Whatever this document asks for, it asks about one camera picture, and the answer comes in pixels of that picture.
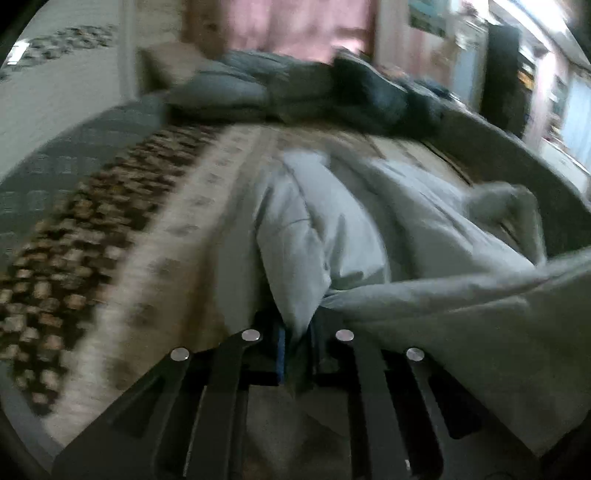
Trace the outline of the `light grey padded jacket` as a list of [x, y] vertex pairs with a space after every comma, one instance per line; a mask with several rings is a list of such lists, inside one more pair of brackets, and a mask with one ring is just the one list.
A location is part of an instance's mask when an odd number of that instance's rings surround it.
[[288, 150], [233, 199], [214, 287], [228, 331], [252, 323], [263, 288], [294, 338], [327, 308], [430, 353], [535, 453], [590, 411], [590, 251], [548, 258], [524, 187]]

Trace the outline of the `patterned beige bed sheet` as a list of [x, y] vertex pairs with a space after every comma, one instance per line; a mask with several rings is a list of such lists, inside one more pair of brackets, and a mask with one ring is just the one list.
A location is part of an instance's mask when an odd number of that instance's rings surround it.
[[166, 127], [37, 224], [1, 277], [1, 440], [26, 476], [48, 478], [62, 448], [171, 349], [221, 338], [211, 283], [233, 194], [283, 152], [331, 143], [470, 183], [428, 142], [315, 125]]

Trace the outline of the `grey patterned blanket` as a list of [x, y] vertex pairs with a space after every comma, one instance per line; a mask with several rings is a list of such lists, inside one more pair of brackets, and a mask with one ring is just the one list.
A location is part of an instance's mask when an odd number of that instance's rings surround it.
[[[1, 178], [1, 262], [30, 237], [35, 224], [85, 177], [110, 164], [125, 149], [188, 128], [191, 135], [217, 133], [221, 122], [198, 123], [170, 112], [160, 97], [102, 112], [52, 136]], [[541, 209], [550, 256], [590, 243], [590, 202], [566, 175], [525, 144], [481, 117], [448, 108], [432, 139], [372, 138], [376, 153], [450, 172], [465, 182], [504, 181], [534, 193]]]

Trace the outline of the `white low cabinet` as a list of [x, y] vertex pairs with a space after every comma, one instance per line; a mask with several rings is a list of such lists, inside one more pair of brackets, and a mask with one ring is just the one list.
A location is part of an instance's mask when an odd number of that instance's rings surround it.
[[554, 170], [564, 176], [587, 198], [590, 195], [590, 172], [555, 144], [543, 139], [540, 156]]

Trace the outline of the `dark navy folded quilt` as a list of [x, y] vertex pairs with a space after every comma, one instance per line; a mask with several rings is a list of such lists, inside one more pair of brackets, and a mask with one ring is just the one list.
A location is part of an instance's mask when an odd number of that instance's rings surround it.
[[423, 139], [441, 126], [452, 92], [429, 79], [390, 78], [362, 57], [339, 50], [332, 59], [332, 109], [365, 133]]

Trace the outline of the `blue striped curtain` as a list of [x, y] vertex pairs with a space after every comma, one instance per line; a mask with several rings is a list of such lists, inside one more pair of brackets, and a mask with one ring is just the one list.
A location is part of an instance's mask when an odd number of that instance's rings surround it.
[[590, 76], [573, 74], [560, 131], [569, 153], [587, 170], [590, 170], [590, 116]]

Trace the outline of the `blue grey folded quilt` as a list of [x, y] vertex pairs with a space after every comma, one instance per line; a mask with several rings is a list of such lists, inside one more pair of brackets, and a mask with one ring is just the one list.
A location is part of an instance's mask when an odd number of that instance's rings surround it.
[[332, 67], [232, 50], [173, 87], [167, 105], [175, 114], [212, 122], [318, 120], [332, 108]]

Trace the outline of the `black door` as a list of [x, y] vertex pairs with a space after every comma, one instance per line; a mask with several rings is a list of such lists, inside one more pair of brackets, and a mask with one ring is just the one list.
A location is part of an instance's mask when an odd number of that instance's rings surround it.
[[519, 79], [520, 30], [508, 25], [488, 26], [485, 78], [480, 114], [492, 125], [522, 138], [530, 93]]

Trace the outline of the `beige pillow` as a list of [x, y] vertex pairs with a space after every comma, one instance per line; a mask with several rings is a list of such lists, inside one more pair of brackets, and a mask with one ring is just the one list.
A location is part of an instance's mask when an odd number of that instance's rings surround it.
[[209, 61], [191, 43], [164, 42], [139, 50], [139, 86], [144, 93], [168, 90], [190, 80]]

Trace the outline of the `white framed mirror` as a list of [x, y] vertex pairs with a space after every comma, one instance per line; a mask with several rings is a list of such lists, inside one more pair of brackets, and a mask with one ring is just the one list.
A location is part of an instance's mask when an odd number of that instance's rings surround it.
[[477, 18], [457, 15], [453, 33], [455, 56], [451, 90], [467, 108], [478, 112], [484, 85], [488, 28]]

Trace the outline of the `white wardrobe panel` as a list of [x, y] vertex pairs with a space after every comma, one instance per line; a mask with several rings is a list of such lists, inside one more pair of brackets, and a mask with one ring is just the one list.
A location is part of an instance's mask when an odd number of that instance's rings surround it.
[[18, 42], [54, 39], [69, 28], [110, 33], [105, 45], [76, 47], [1, 80], [1, 175], [59, 134], [137, 97], [133, 1], [49, 1]]

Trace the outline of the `pink curtain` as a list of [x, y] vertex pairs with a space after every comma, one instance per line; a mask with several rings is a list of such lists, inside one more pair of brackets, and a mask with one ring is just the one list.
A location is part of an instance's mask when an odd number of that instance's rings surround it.
[[226, 1], [224, 34], [232, 50], [328, 63], [336, 50], [373, 50], [377, 3], [366, 0]]

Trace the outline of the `framed wall picture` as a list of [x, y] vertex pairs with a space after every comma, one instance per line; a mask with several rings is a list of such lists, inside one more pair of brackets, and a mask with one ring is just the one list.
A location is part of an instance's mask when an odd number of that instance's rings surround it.
[[409, 0], [409, 24], [412, 28], [438, 37], [447, 34], [448, 0]]

